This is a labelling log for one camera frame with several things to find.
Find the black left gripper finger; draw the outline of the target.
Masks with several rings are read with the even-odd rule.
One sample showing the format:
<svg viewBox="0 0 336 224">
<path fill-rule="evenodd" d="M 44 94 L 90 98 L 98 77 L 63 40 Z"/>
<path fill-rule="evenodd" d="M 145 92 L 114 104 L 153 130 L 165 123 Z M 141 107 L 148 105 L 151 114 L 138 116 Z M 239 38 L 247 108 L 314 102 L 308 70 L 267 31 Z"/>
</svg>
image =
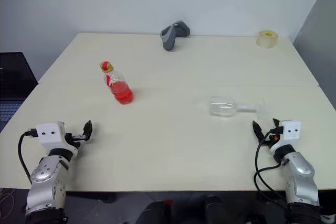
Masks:
<svg viewBox="0 0 336 224">
<path fill-rule="evenodd" d="M 84 128 L 83 128 L 83 139 L 85 141 L 88 141 L 90 140 L 90 137 L 92 135 L 92 131 L 93 131 L 93 128 L 92 128 L 92 122 L 91 120 L 89 120 L 85 125 L 84 125 Z"/>
</svg>

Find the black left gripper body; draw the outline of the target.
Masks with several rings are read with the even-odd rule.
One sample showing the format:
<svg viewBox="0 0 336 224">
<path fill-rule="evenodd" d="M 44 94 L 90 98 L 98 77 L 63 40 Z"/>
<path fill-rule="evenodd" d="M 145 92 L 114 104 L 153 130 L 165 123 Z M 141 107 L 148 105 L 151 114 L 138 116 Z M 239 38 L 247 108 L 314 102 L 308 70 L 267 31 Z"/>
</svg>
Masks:
<svg viewBox="0 0 336 224">
<path fill-rule="evenodd" d="M 81 145 L 81 141 L 85 141 L 87 142 L 88 141 L 88 138 L 86 135 L 76 135 L 76 136 L 73 136 L 71 133 L 66 133 L 65 135 L 65 140 L 66 142 L 75 147 L 75 148 L 79 148 L 80 145 Z"/>
</svg>

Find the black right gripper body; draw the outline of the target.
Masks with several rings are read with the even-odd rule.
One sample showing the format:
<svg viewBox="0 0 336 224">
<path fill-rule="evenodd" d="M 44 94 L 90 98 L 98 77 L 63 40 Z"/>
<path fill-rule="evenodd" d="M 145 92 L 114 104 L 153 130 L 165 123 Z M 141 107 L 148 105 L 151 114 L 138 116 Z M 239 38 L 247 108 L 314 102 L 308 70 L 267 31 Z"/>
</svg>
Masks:
<svg viewBox="0 0 336 224">
<path fill-rule="evenodd" d="M 265 135 L 262 145 L 271 148 L 280 141 L 280 136 L 282 133 L 283 133 L 282 126 L 271 129 L 269 133 Z"/>
</svg>

